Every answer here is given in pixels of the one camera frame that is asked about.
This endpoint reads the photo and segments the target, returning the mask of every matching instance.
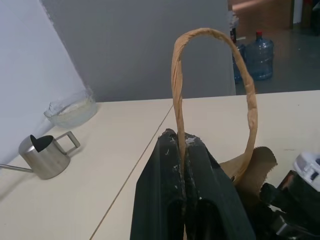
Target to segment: white table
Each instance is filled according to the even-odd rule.
[[[320,91],[260,94],[257,103],[256,146],[273,151],[278,166],[267,180],[278,184],[301,151],[320,152]],[[40,180],[1,170],[1,240],[128,240],[136,182],[157,136],[177,129],[171,106],[171,99],[101,103],[96,116],[72,129],[82,147],[60,175]],[[218,162],[243,153],[245,96],[186,99],[183,113],[186,132],[200,137]],[[11,164],[26,167],[21,157]]]
[[[257,104],[255,146],[266,146],[273,151],[278,166],[269,173],[267,181],[277,185],[292,169],[301,151],[320,152],[320,91],[260,94]],[[200,137],[219,163],[245,150],[249,134],[245,96],[186,99],[183,113],[186,132]],[[177,129],[173,109],[156,135],[166,128]],[[93,236],[94,240],[130,238],[136,183],[156,142],[154,137]]]
[[[171,106],[171,99],[100,103],[92,119],[72,129],[81,148],[60,175],[40,180],[2,169],[0,239],[88,240]],[[67,139],[59,142],[68,148]],[[27,167],[20,156],[10,164]]]

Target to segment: stainless steel watering can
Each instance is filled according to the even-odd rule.
[[[57,140],[68,136],[74,147],[64,151]],[[41,179],[51,179],[63,172],[70,163],[69,154],[80,147],[79,141],[71,131],[54,138],[51,135],[36,139],[33,135],[26,137],[19,146],[19,154],[31,169],[0,164],[0,168],[35,173]]]

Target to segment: gray wall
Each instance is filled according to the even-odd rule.
[[[226,0],[42,0],[97,101],[170,98],[175,40],[210,27],[228,34]],[[182,59],[185,98],[235,94],[231,51],[194,39]]]

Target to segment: paper bag handle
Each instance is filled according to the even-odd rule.
[[[256,93],[255,86],[252,77],[249,75],[246,65],[244,63],[243,58],[241,57],[240,52],[238,51],[235,44],[231,41],[231,39],[226,36],[223,32],[220,32],[211,28],[199,28],[195,30],[191,30],[183,35],[181,35],[174,44],[173,57],[172,57],[172,65],[171,65],[171,88],[172,88],[172,96],[173,96],[173,106],[175,113],[175,120],[178,130],[178,139],[179,139],[179,150],[181,156],[181,167],[182,172],[184,169],[184,161],[186,154],[186,141],[185,141],[185,127],[184,127],[184,118],[182,111],[182,84],[183,84],[183,74],[181,69],[181,54],[183,52],[184,47],[190,41],[190,39],[196,36],[209,35],[214,38],[221,40],[229,45],[232,50],[235,63],[239,68],[241,77],[243,79],[245,92],[246,92],[246,102],[248,106],[247,119],[249,124],[249,138],[248,142],[242,155],[242,163],[237,171],[235,179],[239,179],[239,177],[246,171],[256,141],[257,129],[258,129],[258,110],[257,110],[257,101],[256,101]]]

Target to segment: clear glass bowl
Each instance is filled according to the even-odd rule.
[[[44,115],[55,126],[70,129],[88,121],[97,110],[92,91],[86,89],[68,98],[50,102],[49,109]]]

